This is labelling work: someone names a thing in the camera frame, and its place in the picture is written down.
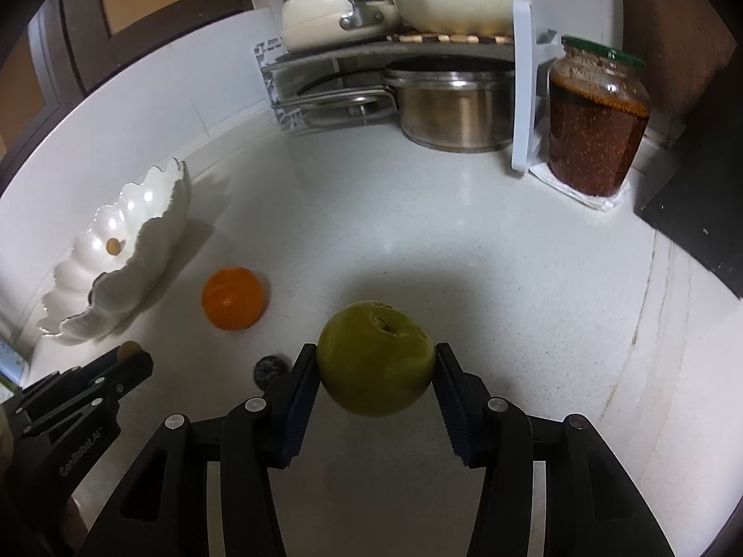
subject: orange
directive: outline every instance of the orange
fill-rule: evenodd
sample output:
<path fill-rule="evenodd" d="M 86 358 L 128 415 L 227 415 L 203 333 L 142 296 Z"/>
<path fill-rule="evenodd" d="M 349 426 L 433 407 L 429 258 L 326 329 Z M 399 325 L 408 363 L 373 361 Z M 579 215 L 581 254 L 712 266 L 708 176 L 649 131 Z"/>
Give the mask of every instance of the orange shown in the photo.
<path fill-rule="evenodd" d="M 202 290 L 203 312 L 222 330 L 242 330 L 255 324 L 265 303 L 265 290 L 254 273 L 245 268 L 222 268 Z"/>

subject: white ceramic bowl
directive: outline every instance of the white ceramic bowl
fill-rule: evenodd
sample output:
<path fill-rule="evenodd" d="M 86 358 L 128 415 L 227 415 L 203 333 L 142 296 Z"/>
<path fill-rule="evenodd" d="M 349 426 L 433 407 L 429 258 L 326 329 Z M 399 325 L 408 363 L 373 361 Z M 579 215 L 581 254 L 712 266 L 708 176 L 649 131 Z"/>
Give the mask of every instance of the white ceramic bowl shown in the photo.
<path fill-rule="evenodd" d="M 65 344 L 110 332 L 139 305 L 165 270 L 183 234 L 190 198 L 184 162 L 153 167 L 141 184 L 127 184 L 113 205 L 98 208 L 68 257 L 54 268 L 54 287 L 42 298 L 39 328 Z M 109 239 L 121 251 L 106 249 Z"/>

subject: glass jar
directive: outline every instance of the glass jar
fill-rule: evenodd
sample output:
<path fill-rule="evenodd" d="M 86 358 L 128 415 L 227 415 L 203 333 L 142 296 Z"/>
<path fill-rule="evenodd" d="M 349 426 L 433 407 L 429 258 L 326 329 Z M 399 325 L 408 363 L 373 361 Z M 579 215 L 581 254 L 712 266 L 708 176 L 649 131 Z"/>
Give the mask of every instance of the glass jar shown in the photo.
<path fill-rule="evenodd" d="M 650 117 L 640 83 L 645 64 L 602 44 L 565 36 L 566 57 L 549 76 L 550 169 L 585 194 L 609 197 L 622 186 Z"/>

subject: cabinet door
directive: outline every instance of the cabinet door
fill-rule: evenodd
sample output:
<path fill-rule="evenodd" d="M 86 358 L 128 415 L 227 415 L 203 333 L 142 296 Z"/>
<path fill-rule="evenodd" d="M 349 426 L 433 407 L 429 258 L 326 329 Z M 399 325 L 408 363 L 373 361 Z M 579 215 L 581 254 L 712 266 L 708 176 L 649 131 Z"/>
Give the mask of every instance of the cabinet door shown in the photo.
<path fill-rule="evenodd" d="M 0 68 L 0 194 L 46 135 L 83 101 L 60 3 L 44 2 Z"/>
<path fill-rule="evenodd" d="M 91 92 L 136 59 L 250 0 L 62 0 L 73 60 Z"/>

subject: black cutting board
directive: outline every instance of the black cutting board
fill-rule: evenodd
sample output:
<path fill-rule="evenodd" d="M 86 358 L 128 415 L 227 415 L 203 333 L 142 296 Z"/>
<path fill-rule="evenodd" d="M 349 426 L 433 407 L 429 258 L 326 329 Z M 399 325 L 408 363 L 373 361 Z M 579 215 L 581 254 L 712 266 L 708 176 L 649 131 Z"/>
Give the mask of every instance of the black cutting board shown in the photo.
<path fill-rule="evenodd" d="M 743 61 L 740 48 L 690 116 L 673 178 L 640 216 L 743 298 Z"/>

